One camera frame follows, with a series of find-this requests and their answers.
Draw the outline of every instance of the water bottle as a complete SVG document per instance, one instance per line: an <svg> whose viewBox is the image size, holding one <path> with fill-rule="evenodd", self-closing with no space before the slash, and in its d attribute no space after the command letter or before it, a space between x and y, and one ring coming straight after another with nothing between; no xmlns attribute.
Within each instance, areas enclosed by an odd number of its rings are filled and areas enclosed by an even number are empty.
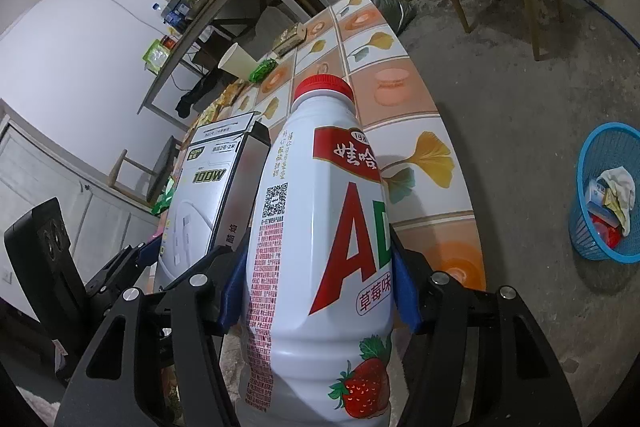
<svg viewBox="0 0 640 427"><path fill-rule="evenodd" d="M309 77L254 208L240 423L388 426L392 299L382 181L353 91L330 74Z"/></svg>

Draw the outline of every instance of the white cup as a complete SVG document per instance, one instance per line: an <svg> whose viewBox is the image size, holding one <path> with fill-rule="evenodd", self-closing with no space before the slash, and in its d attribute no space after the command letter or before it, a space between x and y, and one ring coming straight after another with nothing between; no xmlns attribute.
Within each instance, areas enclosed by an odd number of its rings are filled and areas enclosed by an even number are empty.
<svg viewBox="0 0 640 427"><path fill-rule="evenodd" d="M220 58L218 67L242 80L249 80L249 75L258 67L258 62L236 42Z"/></svg>

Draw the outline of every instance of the red letter a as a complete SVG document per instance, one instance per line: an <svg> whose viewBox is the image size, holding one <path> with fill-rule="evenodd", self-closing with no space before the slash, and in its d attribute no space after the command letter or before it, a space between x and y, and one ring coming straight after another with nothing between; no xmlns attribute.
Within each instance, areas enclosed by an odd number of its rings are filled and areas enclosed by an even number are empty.
<svg viewBox="0 0 640 427"><path fill-rule="evenodd" d="M352 224L355 224L356 227L358 253L347 259ZM367 223L364 220L360 204L358 186L350 182L347 187L347 195L344 198L338 228L335 232L334 244L329 254L329 261L327 261L309 315L337 301L340 298L342 281L358 269L362 275L362 281L365 282L376 272L376 264L373 261L373 252L371 251L369 232L367 232Z"/></svg>

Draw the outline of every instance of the wooden table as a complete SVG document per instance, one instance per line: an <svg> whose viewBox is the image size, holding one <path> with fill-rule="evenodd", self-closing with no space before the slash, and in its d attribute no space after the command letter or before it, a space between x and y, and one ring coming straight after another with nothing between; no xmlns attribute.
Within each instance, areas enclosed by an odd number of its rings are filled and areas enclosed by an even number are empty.
<svg viewBox="0 0 640 427"><path fill-rule="evenodd" d="M155 106L154 100L162 89L162 86L164 86L175 68L177 68L178 64L187 67L190 71L193 71L196 74L202 74L201 71L198 71L196 68L191 66L190 63L184 60L183 57L191 49L193 44L198 40L204 29L212 23L212 20L215 19L216 15L229 1L230 0L209 0L205 4L204 8L198 13L198 15L196 15L195 19L189 24L188 28L180 37L177 44L171 50L169 57L165 61L164 65L162 65L162 68L160 68L158 74L156 74L153 83L149 87L144 100L138 108L138 114L140 114L140 111L142 111L143 107L146 107L147 109L156 113L158 116L164 118L165 120L173 123L175 126L181 128L182 130L187 130L187 126L180 120ZM300 20L300 22L306 22L311 18L311 15L309 15L296 0L281 1L285 4L285 6L287 6L287 8L289 8L293 12L293 14ZM322 4L322 6L328 6L327 0L318 1Z"/></svg>
<svg viewBox="0 0 640 427"><path fill-rule="evenodd" d="M420 73L392 29L370 0L341 0L306 28L306 41L216 119L254 111L276 146L296 86L312 74L340 76L353 89L386 188L389 222L404 246L422 252L434 270L485 289L478 229L460 164Z"/></svg>

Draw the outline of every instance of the screw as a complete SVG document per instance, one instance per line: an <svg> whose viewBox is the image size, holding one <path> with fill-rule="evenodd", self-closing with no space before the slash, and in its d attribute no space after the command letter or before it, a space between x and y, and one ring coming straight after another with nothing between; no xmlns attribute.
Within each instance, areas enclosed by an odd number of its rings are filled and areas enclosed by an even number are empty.
<svg viewBox="0 0 640 427"><path fill-rule="evenodd" d="M449 275L444 272L433 272L431 276L431 280L436 283L438 286L444 286L449 283Z"/></svg>
<svg viewBox="0 0 640 427"><path fill-rule="evenodd" d="M507 299L508 301L516 298L517 294L518 293L516 292L516 290L514 290L511 286L503 286L502 288L500 288L500 296L503 299Z"/></svg>
<svg viewBox="0 0 640 427"><path fill-rule="evenodd" d="M191 279L189 279L189 284L195 287L204 286L208 280L209 279L207 279L207 276L204 275L204 273L196 273L196 275L192 275Z"/></svg>
<svg viewBox="0 0 640 427"><path fill-rule="evenodd" d="M134 301L140 295L140 290L138 288L129 288L128 290L124 290L122 296L126 301Z"/></svg>

